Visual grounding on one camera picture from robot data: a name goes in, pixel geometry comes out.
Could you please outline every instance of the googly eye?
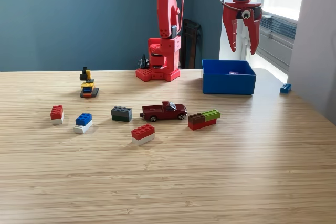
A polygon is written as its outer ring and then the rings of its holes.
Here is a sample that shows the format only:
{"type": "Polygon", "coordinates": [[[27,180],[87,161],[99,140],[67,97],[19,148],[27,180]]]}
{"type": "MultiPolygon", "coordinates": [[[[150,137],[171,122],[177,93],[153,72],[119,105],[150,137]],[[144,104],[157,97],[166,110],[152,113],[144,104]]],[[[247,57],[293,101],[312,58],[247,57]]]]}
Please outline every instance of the googly eye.
{"type": "Polygon", "coordinates": [[[251,17],[251,12],[249,10],[245,10],[242,12],[243,19],[249,19],[251,17]]]}

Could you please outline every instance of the small blue lego brick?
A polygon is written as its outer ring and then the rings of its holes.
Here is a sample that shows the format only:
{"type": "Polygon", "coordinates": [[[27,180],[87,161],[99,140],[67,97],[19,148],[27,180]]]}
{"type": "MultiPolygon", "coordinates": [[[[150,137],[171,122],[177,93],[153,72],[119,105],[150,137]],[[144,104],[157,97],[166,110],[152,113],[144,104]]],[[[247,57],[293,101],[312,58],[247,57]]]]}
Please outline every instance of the small blue lego brick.
{"type": "Polygon", "coordinates": [[[92,93],[92,87],[83,87],[83,93],[92,93]]]}
{"type": "Polygon", "coordinates": [[[280,89],[280,93],[288,94],[292,90],[291,84],[284,84],[282,88],[280,89]]]}
{"type": "Polygon", "coordinates": [[[92,120],[92,115],[83,113],[76,119],[76,125],[86,126],[92,120]]]}

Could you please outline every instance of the stacked lego bricks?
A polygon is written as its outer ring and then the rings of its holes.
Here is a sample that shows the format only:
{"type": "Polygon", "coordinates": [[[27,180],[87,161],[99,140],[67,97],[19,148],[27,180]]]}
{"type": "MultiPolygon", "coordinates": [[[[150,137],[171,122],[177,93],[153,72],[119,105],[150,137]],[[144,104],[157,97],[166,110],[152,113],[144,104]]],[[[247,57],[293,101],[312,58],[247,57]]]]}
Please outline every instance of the stacked lego bricks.
{"type": "Polygon", "coordinates": [[[132,143],[137,146],[145,144],[154,138],[155,128],[150,124],[146,124],[132,131],[132,143]]]}
{"type": "Polygon", "coordinates": [[[53,125],[62,124],[64,119],[63,106],[53,106],[50,118],[53,125]]]}
{"type": "Polygon", "coordinates": [[[115,106],[111,111],[111,115],[113,121],[130,122],[133,112],[131,108],[115,106]]]}
{"type": "Polygon", "coordinates": [[[84,134],[92,125],[92,115],[83,113],[76,119],[76,126],[73,127],[73,131],[78,134],[84,134]]]}
{"type": "Polygon", "coordinates": [[[220,112],[218,110],[210,110],[190,115],[188,116],[188,127],[193,131],[198,130],[216,124],[218,118],[220,118],[220,112]]]}
{"type": "Polygon", "coordinates": [[[82,92],[80,93],[81,98],[96,97],[99,88],[96,88],[94,80],[91,78],[91,70],[87,67],[83,67],[82,74],[79,76],[81,81],[85,81],[80,87],[82,92]]]}

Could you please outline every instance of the yellow lego piece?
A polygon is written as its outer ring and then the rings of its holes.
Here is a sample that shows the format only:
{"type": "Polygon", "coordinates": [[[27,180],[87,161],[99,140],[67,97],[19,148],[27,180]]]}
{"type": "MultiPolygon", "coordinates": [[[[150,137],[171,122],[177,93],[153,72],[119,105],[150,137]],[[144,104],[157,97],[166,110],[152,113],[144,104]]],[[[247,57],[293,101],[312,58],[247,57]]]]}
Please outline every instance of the yellow lego piece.
{"type": "Polygon", "coordinates": [[[84,82],[84,83],[80,86],[80,88],[82,89],[82,88],[84,88],[84,87],[92,87],[92,89],[94,89],[94,88],[95,88],[95,85],[94,85],[94,83],[86,83],[86,82],[84,82]]]}
{"type": "Polygon", "coordinates": [[[91,70],[87,69],[86,74],[88,76],[88,80],[91,80],[91,70]]]}

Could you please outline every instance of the red robot arm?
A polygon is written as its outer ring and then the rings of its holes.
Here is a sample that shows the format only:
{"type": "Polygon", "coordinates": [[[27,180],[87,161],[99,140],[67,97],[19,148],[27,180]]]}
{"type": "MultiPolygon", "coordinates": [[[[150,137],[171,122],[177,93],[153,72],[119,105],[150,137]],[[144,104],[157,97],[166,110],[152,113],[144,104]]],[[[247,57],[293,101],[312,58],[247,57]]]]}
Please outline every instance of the red robot arm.
{"type": "MultiPolygon", "coordinates": [[[[233,0],[223,4],[223,23],[233,51],[236,51],[237,23],[242,19],[248,27],[251,53],[254,54],[259,44],[259,26],[262,17],[261,3],[250,0],[233,0]]],[[[166,80],[172,81],[180,76],[179,52],[181,38],[178,33],[182,28],[183,18],[182,0],[181,11],[177,0],[157,0],[157,11],[161,39],[149,40],[150,69],[138,69],[137,77],[143,81],[166,80]]]]}

